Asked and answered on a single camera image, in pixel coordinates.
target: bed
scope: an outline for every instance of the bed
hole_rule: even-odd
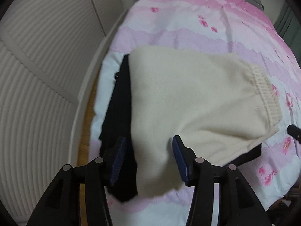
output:
[[[260,6],[245,0],[139,0],[128,12],[102,63],[91,126],[89,160],[97,157],[99,135],[125,54],[141,45],[158,45],[217,54],[236,52],[260,65],[279,98],[279,132],[262,143],[261,156],[239,167],[265,210],[283,197],[301,171],[301,146],[286,133],[301,126],[301,70]],[[218,185],[212,225],[217,225]],[[162,197],[135,197],[120,203],[108,195],[114,225],[185,225],[193,188]]]

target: metal pin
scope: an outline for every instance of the metal pin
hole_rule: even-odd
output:
[[[230,164],[230,165],[228,165],[228,167],[230,170],[233,170],[233,171],[235,171],[237,168],[234,164]]]
[[[94,161],[96,163],[102,163],[103,162],[103,158],[102,157],[97,157]]]
[[[203,162],[204,162],[204,159],[203,159],[202,157],[197,157],[197,158],[195,158],[195,161],[196,161],[197,163],[203,163]]]
[[[71,166],[69,164],[66,164],[63,166],[64,171],[68,171],[68,170],[70,170],[70,168],[71,168]]]

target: white fabric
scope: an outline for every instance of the white fabric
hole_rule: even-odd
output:
[[[136,48],[129,57],[140,196],[182,187],[171,148],[180,135],[197,156],[225,165],[278,131],[278,99],[259,66],[235,53]]]

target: baseboard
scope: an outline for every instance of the baseboard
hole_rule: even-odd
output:
[[[93,83],[95,81],[97,73],[100,70],[101,63],[108,51],[109,45],[126,14],[127,10],[120,15],[109,34],[101,41],[82,82],[82,86],[78,94],[78,106],[75,112],[69,142],[68,163],[73,167],[77,166],[79,142],[82,136],[82,124],[85,118],[85,112]]]

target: white wardrobe door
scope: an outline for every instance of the white wardrobe door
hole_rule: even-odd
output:
[[[15,220],[66,163],[75,109],[0,41],[0,199]]]
[[[124,11],[121,0],[93,0],[106,35]]]
[[[1,22],[31,61],[78,96],[104,37],[91,0],[14,0]]]

